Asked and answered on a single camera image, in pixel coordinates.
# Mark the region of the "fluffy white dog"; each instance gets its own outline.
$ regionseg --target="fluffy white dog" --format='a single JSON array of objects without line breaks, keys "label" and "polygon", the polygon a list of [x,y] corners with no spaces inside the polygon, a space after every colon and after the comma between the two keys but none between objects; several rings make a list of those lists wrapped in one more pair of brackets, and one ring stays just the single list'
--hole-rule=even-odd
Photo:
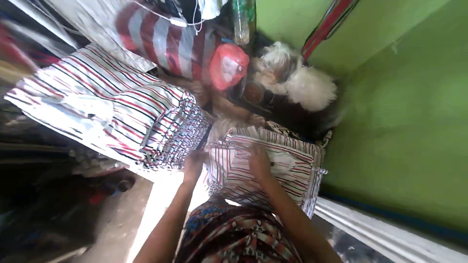
[{"label": "fluffy white dog", "polygon": [[303,65],[302,56],[286,44],[265,47],[265,55],[253,59],[254,80],[275,94],[287,95],[309,111],[326,108],[336,99],[336,85],[327,74]]}]

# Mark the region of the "striped cloth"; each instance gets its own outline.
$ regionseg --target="striped cloth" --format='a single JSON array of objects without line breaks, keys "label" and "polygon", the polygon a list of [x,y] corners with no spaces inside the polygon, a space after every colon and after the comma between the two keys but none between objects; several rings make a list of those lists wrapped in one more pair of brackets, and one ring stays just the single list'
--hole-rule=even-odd
[{"label": "striped cloth", "polygon": [[95,44],[18,82],[5,99],[34,120],[141,168],[179,169],[209,125],[189,92]]},{"label": "striped cloth", "polygon": [[327,173],[320,168],[324,149],[263,128],[232,128],[225,141],[207,145],[209,194],[221,194],[242,205],[274,210],[250,173],[247,148],[252,144],[266,148],[273,176],[306,215],[312,217],[322,176]]},{"label": "striped cloth", "polygon": [[196,35],[192,26],[173,25],[134,2],[119,12],[115,27],[126,49],[175,75],[211,82],[211,58],[221,44],[213,27],[204,24]]}]

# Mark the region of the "concrete floor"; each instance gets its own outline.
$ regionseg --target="concrete floor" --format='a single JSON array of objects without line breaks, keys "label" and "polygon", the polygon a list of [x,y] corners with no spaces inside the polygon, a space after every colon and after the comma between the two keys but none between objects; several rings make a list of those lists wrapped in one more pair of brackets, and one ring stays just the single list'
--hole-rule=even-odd
[{"label": "concrete floor", "polygon": [[[202,172],[193,192],[189,213],[208,200]],[[108,197],[102,204],[96,221],[95,244],[86,253],[67,263],[131,263],[148,235],[169,207],[182,183],[183,174],[154,174],[153,183],[135,175],[132,189]]]},{"label": "concrete floor", "polygon": [[137,235],[153,183],[137,176],[125,193],[108,197],[95,223],[95,244],[68,263],[124,263]]}]

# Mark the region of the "plastic bottle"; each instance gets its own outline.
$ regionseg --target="plastic bottle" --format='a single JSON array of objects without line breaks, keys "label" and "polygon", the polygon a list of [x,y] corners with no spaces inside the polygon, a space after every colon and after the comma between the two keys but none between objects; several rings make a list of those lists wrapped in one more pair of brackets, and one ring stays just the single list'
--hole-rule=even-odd
[{"label": "plastic bottle", "polygon": [[255,20],[255,0],[232,0],[234,42],[238,45],[250,41],[249,23]]}]

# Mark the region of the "patterned skirt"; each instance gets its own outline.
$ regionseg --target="patterned skirt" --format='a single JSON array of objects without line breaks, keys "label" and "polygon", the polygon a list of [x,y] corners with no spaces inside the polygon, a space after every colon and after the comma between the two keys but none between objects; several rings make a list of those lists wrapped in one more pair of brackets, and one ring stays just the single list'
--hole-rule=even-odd
[{"label": "patterned skirt", "polygon": [[301,262],[268,212],[210,198],[185,224],[175,262]]}]

